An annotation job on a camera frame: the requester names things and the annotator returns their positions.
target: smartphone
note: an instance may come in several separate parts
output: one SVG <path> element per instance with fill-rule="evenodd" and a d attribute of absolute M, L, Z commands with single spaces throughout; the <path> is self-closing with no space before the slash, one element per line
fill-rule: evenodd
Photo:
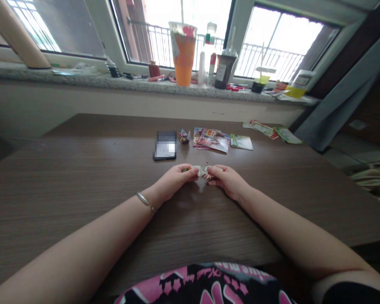
<path fill-rule="evenodd" d="M 176 131 L 157 131 L 153 160 L 176 159 Z"/>

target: person's hand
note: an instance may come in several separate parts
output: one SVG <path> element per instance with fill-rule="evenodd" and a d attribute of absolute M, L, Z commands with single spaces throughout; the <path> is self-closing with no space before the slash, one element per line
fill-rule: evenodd
<path fill-rule="evenodd" d="M 158 198 L 162 203 L 171 199 L 173 194 L 175 194 L 186 182 L 194 182 L 198 179 L 197 168 L 182 172 L 191 166 L 191 164 L 173 166 L 156 183 L 154 183 L 152 188 L 157 192 Z"/>
<path fill-rule="evenodd" d="M 224 169 L 221 171 L 214 167 L 208 167 L 208 172 L 214 175 L 215 179 L 208 182 L 210 186 L 218 186 L 224 189 L 225 193 L 234 201 L 239 201 L 242 194 L 250 188 L 248 183 L 231 167 L 215 165 Z"/>

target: printed shirt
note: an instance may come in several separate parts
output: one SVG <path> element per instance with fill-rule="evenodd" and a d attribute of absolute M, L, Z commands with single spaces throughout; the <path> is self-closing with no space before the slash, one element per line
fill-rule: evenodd
<path fill-rule="evenodd" d="M 136 284 L 125 303 L 294 303 L 271 275 L 235 263 L 192 264 Z"/>

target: forearm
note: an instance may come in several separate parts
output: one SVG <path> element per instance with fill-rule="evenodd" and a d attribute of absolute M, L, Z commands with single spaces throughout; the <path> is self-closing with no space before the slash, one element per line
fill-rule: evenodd
<path fill-rule="evenodd" d="M 155 207 L 153 189 L 142 192 Z M 0 286 L 0 303 L 84 303 L 152 219 L 136 196 L 69 235 Z"/>
<path fill-rule="evenodd" d="M 349 270 L 374 271 L 334 236 L 262 192 L 250 188 L 239 203 L 310 278 L 319 280 Z"/>

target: window sill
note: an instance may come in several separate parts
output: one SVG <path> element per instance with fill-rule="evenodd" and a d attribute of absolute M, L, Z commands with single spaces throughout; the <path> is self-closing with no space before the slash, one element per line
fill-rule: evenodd
<path fill-rule="evenodd" d="M 192 84 L 190 87 L 179 87 L 170 81 L 148 82 L 132 81 L 125 78 L 112 78 L 110 74 L 100 76 L 60 76 L 54 75 L 50 70 L 30 70 L 22 64 L 0 62 L 0 79 L 33 81 L 51 84 L 66 84 L 82 87 L 97 87 L 113 90 L 129 90 L 137 92 L 152 92 L 162 94 L 188 95 L 207 98 L 218 98 L 227 100 L 251 101 L 258 103 L 275 103 L 296 106 L 314 106 L 318 100 L 301 98 L 295 101 L 280 100 L 267 94 L 256 94 L 250 90 L 232 92 L 219 90 L 212 87 L 199 87 Z"/>

